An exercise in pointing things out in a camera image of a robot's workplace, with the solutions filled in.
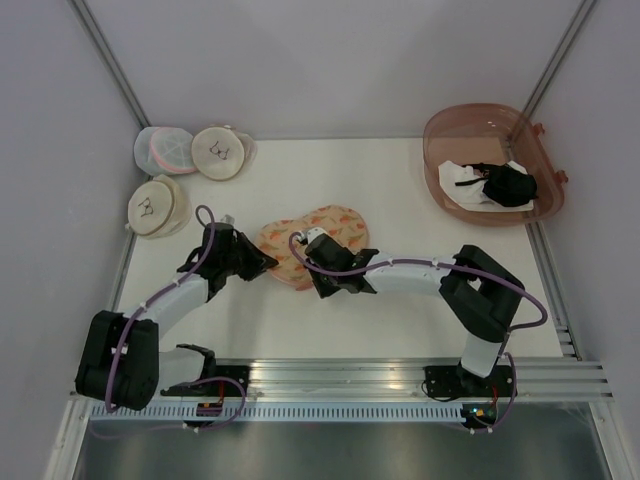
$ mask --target mesh laundry bag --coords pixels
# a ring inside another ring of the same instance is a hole
[[[147,127],[133,146],[136,165],[153,176],[195,172],[192,141],[193,135],[181,128]]]

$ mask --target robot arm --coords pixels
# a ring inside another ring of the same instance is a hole
[[[251,281],[278,264],[235,230],[231,222],[215,224],[215,241],[209,254],[195,262],[196,257],[207,251],[211,224],[207,225],[202,245],[191,252],[178,272],[190,272],[199,263],[198,268],[188,278],[182,277],[180,282],[173,282],[175,285],[169,283],[160,290],[164,293],[154,295],[155,301],[149,301],[148,308],[144,305],[145,311],[134,321],[120,356],[113,383],[113,404],[141,410],[158,386],[169,387],[189,376],[193,380],[214,376],[212,351],[196,345],[178,345],[176,350],[160,354],[158,345],[166,332],[191,310],[210,301],[226,285],[229,276],[238,275]],[[116,346],[125,325],[139,308],[136,305],[122,313],[102,311],[93,318],[76,375],[78,393],[105,399]]]
[[[414,292],[441,296],[469,332],[460,360],[459,376],[488,377],[496,364],[521,297],[507,287],[480,278],[479,288],[470,282],[478,277],[430,265],[455,264],[497,275],[524,288],[522,283],[480,248],[465,245],[453,256],[393,260],[374,249],[353,254],[333,240],[323,229],[300,232],[305,254],[318,267],[336,272],[363,269],[358,275],[331,276],[310,270],[322,298],[340,289],[351,293]]]

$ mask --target gray wall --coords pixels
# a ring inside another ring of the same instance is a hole
[[[259,138],[421,135],[524,105],[578,0],[88,0],[155,124]]]
[[[604,362],[640,456],[640,3],[600,2],[537,120],[567,202],[546,223],[586,354]]]
[[[63,0],[0,18],[0,478],[30,480],[110,294],[137,128]]]

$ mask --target purple wire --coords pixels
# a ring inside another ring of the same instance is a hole
[[[211,432],[213,430],[220,430],[221,428],[226,427],[227,425],[229,425],[231,422],[233,422],[236,418],[238,418],[240,416],[240,414],[244,410],[244,407],[245,407],[245,405],[247,403],[247,391],[244,389],[242,384],[240,384],[238,381],[234,380],[233,378],[229,378],[229,377],[211,377],[211,378],[205,378],[205,379],[202,379],[202,380],[196,380],[195,382],[181,383],[180,386],[190,387],[190,386],[203,385],[205,383],[213,383],[213,382],[226,382],[226,383],[230,383],[231,385],[236,387],[240,391],[240,396],[241,396],[240,406],[237,408],[236,412],[231,417],[229,417],[227,420],[225,420],[224,422],[216,423],[216,424],[210,425],[208,427],[200,427],[200,428],[198,428],[198,431],[200,431],[200,432]],[[203,417],[202,420],[203,421],[207,421],[207,418],[213,418],[213,417]],[[126,432],[126,433],[121,433],[121,434],[117,434],[117,435],[105,435],[105,434],[102,434],[102,433],[98,433],[98,432],[96,432],[96,430],[95,430],[95,428],[94,428],[94,426],[93,426],[93,424],[91,422],[89,422],[89,424],[87,425],[87,428],[88,428],[89,432],[91,433],[91,435],[93,435],[94,437],[96,437],[96,438],[98,438],[100,440],[122,440],[123,438],[128,438],[128,437],[131,437],[131,436],[134,436],[134,435],[138,435],[140,433],[156,432],[156,431],[161,431],[161,430],[182,430],[184,427],[182,426],[182,424],[168,423],[168,424],[164,424],[164,425],[156,425],[154,427],[145,428],[145,429],[142,429],[142,430],[138,430],[136,432]]]
[[[496,282],[499,285],[502,285],[504,287],[507,287],[507,288],[513,290],[514,292],[516,292],[521,297],[526,298],[538,310],[540,310],[540,314],[541,314],[540,320],[536,320],[535,322],[522,323],[520,325],[513,325],[512,327],[510,327],[508,329],[508,331],[507,331],[508,333],[511,333],[514,330],[520,330],[520,329],[523,329],[523,328],[539,327],[540,325],[544,325],[546,323],[547,319],[549,318],[549,314],[547,313],[547,309],[544,308],[544,305],[542,305],[542,302],[540,302],[540,300],[538,300],[536,297],[531,295],[529,292],[527,292],[526,290],[520,288],[517,285],[514,285],[513,283],[509,282],[508,280],[505,280],[504,278],[500,278],[497,275],[494,275],[494,274],[489,273],[489,272],[485,272],[483,270],[478,270],[477,268],[463,267],[461,265],[451,265],[449,263],[438,263],[437,265],[435,265],[431,260],[424,260],[424,259],[419,259],[419,258],[394,258],[392,261],[378,262],[378,263],[374,263],[372,265],[367,265],[366,267],[356,268],[355,270],[348,270],[346,272],[334,272],[332,270],[325,270],[324,268],[320,268],[320,267],[317,267],[317,266],[309,263],[305,258],[302,257],[302,255],[300,255],[297,252],[296,247],[293,244],[293,242],[298,237],[298,235],[299,235],[298,232],[294,232],[289,236],[289,250],[291,250],[291,253],[296,258],[296,260],[298,260],[300,263],[302,263],[305,267],[307,267],[309,270],[313,270],[314,272],[321,273],[322,275],[328,275],[330,277],[348,277],[348,276],[351,276],[351,275],[360,275],[362,273],[366,273],[366,272],[369,272],[371,270],[375,270],[375,269],[380,268],[380,267],[392,267],[393,265],[424,265],[426,267],[433,267],[433,268],[437,268],[437,269],[444,268],[444,269],[448,269],[448,270],[454,270],[456,272],[468,273],[468,274],[471,274],[471,275],[475,275],[477,277],[483,277],[483,278],[486,278],[487,280],[491,280],[493,282]]]
[[[183,283],[191,275],[193,275],[195,271],[198,268],[200,268],[204,260],[209,255],[209,252],[211,251],[211,247],[213,246],[213,238],[215,237],[215,218],[213,216],[213,212],[209,207],[207,207],[206,205],[198,205],[196,207],[196,218],[201,225],[206,226],[202,221],[202,219],[200,218],[200,210],[205,210],[207,212],[207,214],[209,215],[210,223],[211,223],[211,235],[209,236],[209,242],[207,243],[204,253],[198,254],[198,261],[196,262],[196,264],[187,273],[185,273],[182,277],[180,277],[177,280],[177,284],[171,283],[166,287],[162,288],[161,290],[159,290],[158,292],[151,295],[151,297],[149,297],[149,299],[147,299],[147,301],[145,302],[144,307],[140,306],[135,312],[133,312],[133,315],[131,315],[131,317],[125,324],[124,329],[122,330],[122,335],[120,335],[120,339],[118,340],[115,353],[113,354],[113,360],[111,361],[111,369],[109,370],[109,378],[107,379],[107,389],[104,396],[105,407],[107,409],[107,412],[109,413],[113,413],[118,409],[118,407],[114,407],[111,404],[111,398],[113,396],[113,387],[115,383],[116,372],[118,371],[118,364],[120,363],[120,357],[122,356],[122,349],[124,348],[124,344],[127,341],[127,337],[129,336],[129,332],[131,331],[133,324],[140,317],[140,315],[142,315],[144,312],[147,311],[148,307],[153,305],[161,297],[169,293],[174,288],[178,287],[181,283]]]

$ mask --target purple cable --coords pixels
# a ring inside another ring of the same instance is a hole
[[[213,383],[213,382],[226,382],[236,387],[240,391],[240,396],[241,396],[240,406],[237,408],[236,412],[224,422],[216,423],[208,427],[199,428],[197,430],[199,432],[210,432],[213,430],[220,430],[221,428],[226,427],[227,425],[229,425],[231,422],[233,422],[236,418],[240,416],[240,414],[244,410],[245,404],[247,403],[247,391],[244,389],[242,384],[240,384],[238,381],[234,380],[233,378],[211,377],[211,378],[205,378],[203,380],[196,380],[195,382],[181,383],[180,386],[189,387],[189,386],[202,385],[205,383]],[[203,421],[207,421],[207,418],[211,418],[211,417],[204,417]],[[165,425],[156,425],[154,427],[145,428],[143,430],[138,430],[136,432],[127,432],[127,433],[122,433],[117,435],[104,435],[102,433],[98,433],[96,432],[91,422],[89,422],[87,428],[94,437],[100,440],[122,440],[123,438],[128,438],[134,435],[138,435],[140,433],[155,432],[155,431],[161,431],[161,430],[182,430],[184,427],[182,426],[182,424],[169,423]]]
[[[500,278],[497,275],[485,272],[483,270],[478,270],[476,268],[463,267],[461,265],[451,265],[449,263],[438,263],[437,265],[435,265],[431,260],[424,260],[419,258],[394,258],[392,261],[378,262],[372,265],[367,265],[366,267],[363,267],[363,268],[348,270],[346,272],[334,272],[331,270],[325,270],[324,268],[320,268],[309,263],[296,251],[296,247],[293,244],[293,242],[298,237],[298,235],[299,235],[298,232],[294,232],[291,234],[291,236],[289,236],[289,250],[291,250],[291,253],[296,258],[296,260],[302,263],[305,267],[307,267],[309,270],[313,270],[314,272],[321,273],[322,275],[328,275],[330,277],[348,277],[351,275],[360,275],[361,273],[366,273],[380,267],[392,267],[393,265],[424,265],[426,267],[444,268],[448,270],[454,270],[456,272],[468,273],[471,275],[475,275],[477,277],[483,277],[483,278],[486,278],[487,280],[496,282],[499,285],[502,285],[504,287],[507,287],[513,290],[521,297],[526,298],[531,303],[533,303],[533,305],[538,310],[540,310],[540,314],[541,314],[540,320],[536,320],[535,322],[522,323],[520,325],[514,325],[508,329],[507,331],[508,334],[513,332],[514,330],[520,330],[523,328],[533,328],[533,327],[539,327],[540,325],[544,325],[547,321],[547,318],[549,317],[549,314],[547,313],[547,309],[544,308],[544,305],[542,305],[540,300],[538,300],[536,297],[531,295],[529,292],[518,287],[517,285],[514,285],[508,280],[505,280],[504,278]]]
[[[185,273],[182,277],[180,277],[177,280],[177,284],[171,283],[166,287],[162,288],[161,290],[159,290],[158,292],[151,295],[151,297],[149,297],[149,299],[144,303],[144,306],[140,306],[135,312],[133,312],[133,315],[131,315],[131,317],[125,324],[124,329],[122,330],[122,335],[120,335],[120,339],[118,340],[115,353],[113,354],[113,360],[111,361],[111,370],[109,370],[109,378],[107,379],[107,389],[104,396],[105,407],[107,409],[107,412],[109,413],[113,413],[118,409],[118,407],[114,408],[114,406],[111,404],[111,398],[113,396],[113,387],[115,383],[116,372],[118,371],[118,364],[120,363],[120,357],[122,356],[122,349],[124,347],[124,344],[127,341],[127,337],[129,335],[129,332],[131,331],[131,328],[133,327],[133,324],[138,319],[138,317],[140,317],[140,315],[142,315],[144,312],[147,311],[148,307],[153,305],[162,296],[169,293],[174,288],[178,287],[182,282],[184,282],[191,275],[193,275],[195,271],[198,268],[200,268],[200,265],[202,265],[202,262],[204,262],[204,260],[209,255],[209,252],[211,251],[211,247],[213,246],[213,238],[215,237],[215,230],[216,230],[215,218],[213,216],[213,212],[209,207],[207,207],[206,205],[198,205],[196,207],[196,218],[198,222],[200,222],[200,225],[203,225],[206,227],[205,223],[200,218],[200,210],[205,210],[207,212],[207,214],[209,215],[211,226],[212,226],[211,235],[209,236],[209,242],[207,243],[204,253],[198,254],[198,261],[196,262],[196,264],[191,268],[191,270],[189,270],[187,273]]]

